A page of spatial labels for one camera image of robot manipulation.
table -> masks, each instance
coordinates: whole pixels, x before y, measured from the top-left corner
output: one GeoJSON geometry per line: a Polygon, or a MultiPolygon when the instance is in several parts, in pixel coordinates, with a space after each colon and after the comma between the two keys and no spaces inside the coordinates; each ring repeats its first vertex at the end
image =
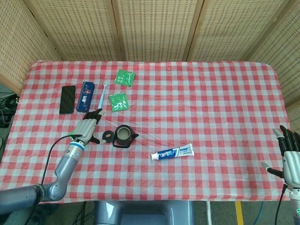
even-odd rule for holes
{"type": "MultiPolygon", "coordinates": [[[[26,77],[5,154],[0,189],[41,182],[51,145],[84,113],[59,115],[61,87],[95,84],[90,110],[106,115],[95,137],[127,124],[139,134],[129,149],[86,146],[60,203],[90,200],[277,200],[283,181],[262,161],[281,167],[272,128],[289,127],[276,72],[254,62],[34,63],[26,77]],[[114,83],[119,69],[136,73],[132,87],[114,83]],[[126,93],[130,109],[111,112],[108,95],[126,93]],[[151,161],[150,154],[192,143],[195,156],[151,161]]],[[[45,183],[69,139],[51,154],[45,183]]]]}

green packet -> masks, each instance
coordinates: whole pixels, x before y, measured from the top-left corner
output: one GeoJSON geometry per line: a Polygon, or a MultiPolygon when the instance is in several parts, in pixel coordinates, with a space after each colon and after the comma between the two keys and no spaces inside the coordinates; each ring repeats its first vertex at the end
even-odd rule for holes
{"type": "Polygon", "coordinates": [[[117,72],[117,76],[116,79],[114,79],[114,82],[117,84],[131,87],[134,78],[135,78],[135,73],[120,69],[117,72]]]}
{"type": "Polygon", "coordinates": [[[109,100],[111,101],[113,112],[129,109],[125,93],[109,95],[109,100]]]}

robotic arm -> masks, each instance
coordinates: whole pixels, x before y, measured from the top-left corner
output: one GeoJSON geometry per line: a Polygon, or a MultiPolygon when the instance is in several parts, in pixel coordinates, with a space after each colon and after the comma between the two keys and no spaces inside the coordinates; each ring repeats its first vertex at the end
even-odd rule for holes
{"type": "Polygon", "coordinates": [[[74,139],[65,150],[65,154],[55,169],[56,181],[50,184],[36,184],[0,191],[0,214],[31,207],[39,202],[51,202],[62,199],[67,191],[68,181],[88,142],[99,144],[93,136],[94,130],[104,113],[101,109],[87,113],[75,130],[74,139]]]}
{"type": "Polygon", "coordinates": [[[273,129],[281,151],[283,171],[275,170],[262,162],[264,169],[285,180],[284,189],[290,190],[294,224],[300,225],[300,135],[280,126],[283,134],[273,129]]]}

smartphone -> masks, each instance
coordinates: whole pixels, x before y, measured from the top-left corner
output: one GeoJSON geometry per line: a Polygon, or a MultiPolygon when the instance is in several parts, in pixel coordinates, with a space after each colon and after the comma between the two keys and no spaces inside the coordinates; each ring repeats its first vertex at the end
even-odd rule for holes
{"type": "Polygon", "coordinates": [[[75,86],[63,86],[60,97],[60,114],[72,114],[74,112],[75,86]]]}

toothpaste tube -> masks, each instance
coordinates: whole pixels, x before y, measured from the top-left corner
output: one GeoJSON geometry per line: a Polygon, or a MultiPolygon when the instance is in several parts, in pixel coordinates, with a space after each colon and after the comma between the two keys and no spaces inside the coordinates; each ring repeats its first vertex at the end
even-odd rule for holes
{"type": "Polygon", "coordinates": [[[152,160],[161,160],[164,158],[175,158],[181,156],[193,156],[193,146],[192,144],[187,144],[185,146],[177,147],[174,149],[167,149],[164,151],[158,151],[154,154],[151,154],[152,160]]]}

